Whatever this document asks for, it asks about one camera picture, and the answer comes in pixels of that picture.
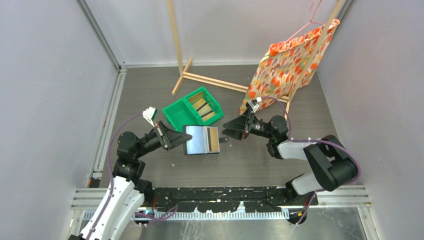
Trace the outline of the black leather card holder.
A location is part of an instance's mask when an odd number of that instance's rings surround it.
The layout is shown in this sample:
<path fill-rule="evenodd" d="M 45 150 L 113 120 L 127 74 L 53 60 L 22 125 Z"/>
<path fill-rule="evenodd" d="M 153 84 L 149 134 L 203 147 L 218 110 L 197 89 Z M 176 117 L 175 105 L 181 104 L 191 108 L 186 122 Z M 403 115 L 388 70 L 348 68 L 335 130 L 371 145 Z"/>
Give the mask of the black leather card holder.
<path fill-rule="evenodd" d="M 220 144 L 227 143 L 229 141 L 228 136 L 220 136 L 219 130 L 219 152 L 217 153 L 208 153 L 207 146 L 207 133 L 206 127 L 216 127 L 217 126 L 203 126 L 203 125 L 184 125 L 183 132 L 185 134 L 192 135 L 192 139 L 183 144 L 184 155 L 209 155 L 209 154 L 219 154 L 220 153 Z"/>

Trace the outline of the green plastic two-compartment bin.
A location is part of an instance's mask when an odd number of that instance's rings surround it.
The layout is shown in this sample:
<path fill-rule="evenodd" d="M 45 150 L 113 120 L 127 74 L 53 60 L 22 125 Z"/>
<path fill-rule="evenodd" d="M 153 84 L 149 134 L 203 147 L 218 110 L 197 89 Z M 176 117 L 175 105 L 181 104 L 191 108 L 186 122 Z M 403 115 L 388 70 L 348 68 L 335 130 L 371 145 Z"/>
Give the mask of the green plastic two-compartment bin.
<path fill-rule="evenodd" d="M 202 121 L 201 115 L 196 112 L 189 102 L 190 97 L 200 92 L 203 92 L 204 98 L 209 103 L 211 109 L 215 112 L 215 116 L 206 122 Z M 164 107 L 162 109 L 162 113 L 173 128 L 179 132 L 183 131 L 183 126 L 186 125 L 210 126 L 224 116 L 224 111 L 220 103 L 203 86 Z"/>

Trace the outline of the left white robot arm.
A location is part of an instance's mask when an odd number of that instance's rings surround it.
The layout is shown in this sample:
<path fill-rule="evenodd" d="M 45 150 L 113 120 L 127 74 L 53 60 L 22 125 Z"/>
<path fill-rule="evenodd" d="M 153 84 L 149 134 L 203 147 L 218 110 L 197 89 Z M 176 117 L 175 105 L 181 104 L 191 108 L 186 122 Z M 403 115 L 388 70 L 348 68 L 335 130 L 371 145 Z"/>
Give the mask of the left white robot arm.
<path fill-rule="evenodd" d="M 152 183 L 141 179 L 146 166 L 141 157 L 159 148 L 172 150 L 192 139 L 192 135 L 168 128 L 161 120 L 139 138 L 131 131 L 117 139 L 117 161 L 110 170 L 110 182 L 89 223 L 71 240 L 118 240 L 139 207 L 154 199 Z"/>

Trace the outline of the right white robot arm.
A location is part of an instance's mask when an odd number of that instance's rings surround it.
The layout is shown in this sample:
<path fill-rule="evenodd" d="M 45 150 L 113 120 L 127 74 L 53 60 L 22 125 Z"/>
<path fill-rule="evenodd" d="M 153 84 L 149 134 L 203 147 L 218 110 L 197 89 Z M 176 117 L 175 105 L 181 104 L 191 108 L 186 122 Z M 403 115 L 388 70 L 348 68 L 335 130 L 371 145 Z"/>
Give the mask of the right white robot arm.
<path fill-rule="evenodd" d="M 285 198 L 299 205 L 306 194 L 325 190 L 331 192 L 354 181 L 359 168 L 334 135 L 322 139 L 296 140 L 289 137 L 285 117 L 273 116 L 268 122 L 258 119 L 252 109 L 223 124 L 222 133 L 236 140 L 249 135 L 268 140 L 266 148 L 271 157 L 307 161 L 311 171 L 290 180 L 285 185 Z"/>

